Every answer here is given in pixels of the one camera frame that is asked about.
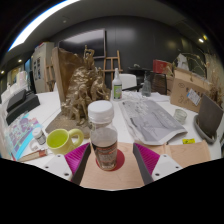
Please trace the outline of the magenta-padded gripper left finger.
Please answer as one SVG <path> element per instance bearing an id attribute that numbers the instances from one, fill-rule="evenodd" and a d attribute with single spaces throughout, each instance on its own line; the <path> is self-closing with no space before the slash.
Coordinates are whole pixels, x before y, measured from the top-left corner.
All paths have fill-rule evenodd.
<path id="1" fill-rule="evenodd" d="M 66 155 L 58 154 L 43 166 L 48 171 L 76 185 L 81 183 L 86 163 L 91 153 L 90 144 L 86 143 Z"/>

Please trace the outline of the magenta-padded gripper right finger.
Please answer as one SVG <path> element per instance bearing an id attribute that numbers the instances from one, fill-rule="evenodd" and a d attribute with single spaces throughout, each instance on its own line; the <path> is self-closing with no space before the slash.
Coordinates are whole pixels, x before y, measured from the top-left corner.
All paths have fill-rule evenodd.
<path id="1" fill-rule="evenodd" d="M 159 155 L 137 143 L 133 144 L 133 154 L 145 185 L 182 169 L 168 154 Z"/>

